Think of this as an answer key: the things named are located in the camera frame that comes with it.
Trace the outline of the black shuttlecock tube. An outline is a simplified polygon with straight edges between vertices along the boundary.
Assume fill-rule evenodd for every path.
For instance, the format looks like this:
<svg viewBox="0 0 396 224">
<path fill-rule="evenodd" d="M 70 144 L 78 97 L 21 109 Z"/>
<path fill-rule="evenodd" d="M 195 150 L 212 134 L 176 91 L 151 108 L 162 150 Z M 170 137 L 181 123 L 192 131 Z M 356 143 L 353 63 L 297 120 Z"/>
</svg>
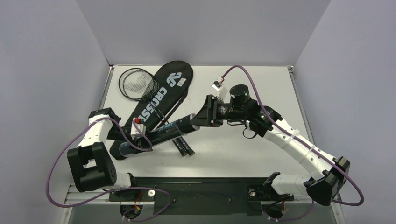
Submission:
<svg viewBox="0 0 396 224">
<path fill-rule="evenodd" d="M 194 113 L 177 119 L 169 124 L 163 125 L 157 129 L 152 130 L 149 133 L 146 133 L 145 136 L 148 138 L 149 142 L 151 142 L 152 146 L 156 146 L 167 142 L 169 140 L 173 140 L 179 138 L 181 136 L 187 135 L 194 131 L 200 129 L 200 127 L 191 124 L 191 119 L 195 116 Z M 129 143 L 122 143 L 119 147 L 119 154 L 121 156 L 121 160 L 123 158 L 127 158 L 132 154 L 141 153 L 141 150 L 138 150 L 132 147 Z"/>
</svg>

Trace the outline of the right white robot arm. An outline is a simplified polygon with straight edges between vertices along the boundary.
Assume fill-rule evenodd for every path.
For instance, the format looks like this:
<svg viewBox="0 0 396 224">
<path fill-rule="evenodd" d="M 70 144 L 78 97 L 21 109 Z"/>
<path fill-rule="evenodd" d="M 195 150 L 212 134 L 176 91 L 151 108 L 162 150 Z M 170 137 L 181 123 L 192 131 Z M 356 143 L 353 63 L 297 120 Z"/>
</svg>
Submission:
<svg viewBox="0 0 396 224">
<path fill-rule="evenodd" d="M 335 158 L 324 153 L 311 143 L 303 145 L 298 141 L 303 139 L 299 131 L 269 106 L 262 109 L 250 97 L 246 85 L 232 87 L 230 96 L 230 102 L 224 103 L 216 96 L 207 95 L 203 107 L 190 123 L 193 126 L 219 127 L 225 120 L 241 121 L 246 129 L 279 146 L 308 172 L 306 175 L 273 173 L 263 184 L 264 194 L 269 200 L 297 194 L 329 206 L 346 182 L 340 171 L 348 173 L 350 161 L 343 156 Z"/>
</svg>

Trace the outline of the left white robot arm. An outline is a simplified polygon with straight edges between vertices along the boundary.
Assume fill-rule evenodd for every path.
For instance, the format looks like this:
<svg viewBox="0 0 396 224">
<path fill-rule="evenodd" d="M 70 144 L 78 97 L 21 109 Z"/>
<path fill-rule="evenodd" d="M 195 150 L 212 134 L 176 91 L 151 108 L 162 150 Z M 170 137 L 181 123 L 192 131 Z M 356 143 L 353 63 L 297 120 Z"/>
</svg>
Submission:
<svg viewBox="0 0 396 224">
<path fill-rule="evenodd" d="M 105 146 L 107 138 L 124 141 L 130 146 L 131 135 L 119 127 L 120 120 L 110 107 L 92 111 L 89 115 L 91 127 L 78 146 L 68 150 L 67 159 L 79 192 L 121 189 L 121 195 L 129 201 L 139 196 L 133 175 L 116 170 Z"/>
</svg>

